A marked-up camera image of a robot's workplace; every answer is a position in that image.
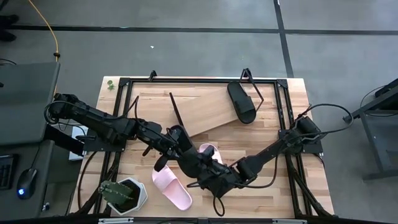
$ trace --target small green plant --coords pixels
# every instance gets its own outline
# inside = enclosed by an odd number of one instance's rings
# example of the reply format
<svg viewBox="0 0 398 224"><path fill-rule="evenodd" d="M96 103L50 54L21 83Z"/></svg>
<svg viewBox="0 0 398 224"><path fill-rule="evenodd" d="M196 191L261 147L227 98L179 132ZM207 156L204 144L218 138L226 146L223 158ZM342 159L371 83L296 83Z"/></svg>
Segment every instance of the small green plant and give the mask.
<svg viewBox="0 0 398 224"><path fill-rule="evenodd" d="M107 84L108 84L108 89L109 89L109 90L114 90L114 84L113 84L112 80L109 80L109 81L107 82Z"/></svg>
<svg viewBox="0 0 398 224"><path fill-rule="evenodd" d="M101 183L101 186L98 188L98 192L104 196L104 199L107 202L116 205L122 205L128 200L133 199L130 197L132 189L123 184L108 180Z"/></svg>

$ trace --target potted plant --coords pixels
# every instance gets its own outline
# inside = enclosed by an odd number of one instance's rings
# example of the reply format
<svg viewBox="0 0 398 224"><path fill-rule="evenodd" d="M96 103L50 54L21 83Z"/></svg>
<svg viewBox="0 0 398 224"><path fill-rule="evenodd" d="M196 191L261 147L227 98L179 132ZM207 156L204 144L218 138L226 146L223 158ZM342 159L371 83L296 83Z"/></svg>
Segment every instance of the potted plant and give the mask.
<svg viewBox="0 0 398 224"><path fill-rule="evenodd" d="M105 180L98 192L119 215L139 210L148 199L144 184L130 177L119 182Z"/></svg>

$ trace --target keyboard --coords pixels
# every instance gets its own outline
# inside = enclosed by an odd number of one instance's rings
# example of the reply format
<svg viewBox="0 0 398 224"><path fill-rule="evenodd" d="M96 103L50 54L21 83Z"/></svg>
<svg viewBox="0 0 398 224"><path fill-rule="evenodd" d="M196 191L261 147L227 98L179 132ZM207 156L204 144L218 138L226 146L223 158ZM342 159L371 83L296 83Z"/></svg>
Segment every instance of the keyboard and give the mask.
<svg viewBox="0 0 398 224"><path fill-rule="evenodd" d="M8 190L12 187L16 158L14 154L0 156L0 190Z"/></svg>

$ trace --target gray floor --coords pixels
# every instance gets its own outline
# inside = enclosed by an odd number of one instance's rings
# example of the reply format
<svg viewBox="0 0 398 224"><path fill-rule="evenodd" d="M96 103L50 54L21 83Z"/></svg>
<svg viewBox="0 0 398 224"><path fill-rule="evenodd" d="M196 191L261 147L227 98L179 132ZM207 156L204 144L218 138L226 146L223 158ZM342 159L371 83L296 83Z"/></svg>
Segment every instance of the gray floor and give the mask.
<svg viewBox="0 0 398 224"><path fill-rule="evenodd" d="M54 25L117 27L277 28L272 0L73 0L35 1ZM286 29L398 30L397 1L280 0ZM26 1L4 8L21 24L43 22ZM14 30L17 41L0 43L0 58L17 63L52 61L48 31ZM279 34L166 32L56 32L61 72L58 91L96 104L105 75L286 77ZM397 78L398 36L287 35L294 77L304 78L312 104L337 103L355 110L363 95ZM344 125L338 110L313 112L323 130ZM361 122L323 141L326 175L335 213L396 223L398 178L363 182L376 171Z"/></svg>

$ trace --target wooden board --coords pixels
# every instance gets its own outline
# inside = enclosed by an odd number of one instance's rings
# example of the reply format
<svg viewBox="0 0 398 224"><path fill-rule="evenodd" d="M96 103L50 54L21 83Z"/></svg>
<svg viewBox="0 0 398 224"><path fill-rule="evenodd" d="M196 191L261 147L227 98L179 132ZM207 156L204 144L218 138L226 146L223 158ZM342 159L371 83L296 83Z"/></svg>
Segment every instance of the wooden board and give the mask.
<svg viewBox="0 0 398 224"><path fill-rule="evenodd" d="M113 112L114 101L116 98L115 90L108 90L106 82L112 80L118 83L119 77L104 77L101 91L99 93L97 108L108 113ZM299 78L288 79L290 99L294 115L308 107L308 98L305 91L304 81ZM148 121L154 121L166 127L178 124L174 115L173 106L169 97L172 92L177 103L183 103L199 96L209 94L213 91L225 88L226 84L207 84L207 83L135 83L132 89L132 100L139 95L138 117ZM256 120L251 124L241 124L239 121L233 121L215 129L206 131L193 137L195 145L198 147L203 143L212 143L218 147L224 163L231 164L234 161L256 154L265 147L277 140L277 131L279 130L279 120L276 110L275 93L272 85L258 85L264 97L264 103L257 112ZM259 103L260 99L251 85L244 85L244 88L253 102ZM282 96L282 106L284 114L285 101ZM144 183L148 192L148 201L140 211L131 212L128 216L134 217L217 217L213 210L211 193L207 190L198 188L187 189L193 199L192 207L187 211L180 211L165 198L151 179L153 165L159 153L151 151L146 157L142 157L142 152L146 145L140 141L128 141L126 151L122 154L119 167L118 179L132 177ZM86 174L83 178L81 196L84 203L98 185L103 153L97 153L90 162ZM307 184L314 196L324 206L324 208L333 213L333 207L326 181L325 171L321 162L313 155L303 155L303 164ZM169 161L168 166L174 171L183 185L193 181L185 176L178 168L175 161ZM268 162L259 177L252 185L264 185L269 183L274 171L274 161ZM304 212L302 202L302 193L297 191L300 200L300 207ZM226 208L225 217L235 218L293 218L292 199L290 196L289 181L285 159L281 156L278 162L277 178L272 187L267 189L234 189L228 192L223 198ZM71 212L77 210L76 194L73 199Z"/></svg>
<svg viewBox="0 0 398 224"><path fill-rule="evenodd" d="M177 103L189 136L195 136L238 119L226 87Z"/></svg>

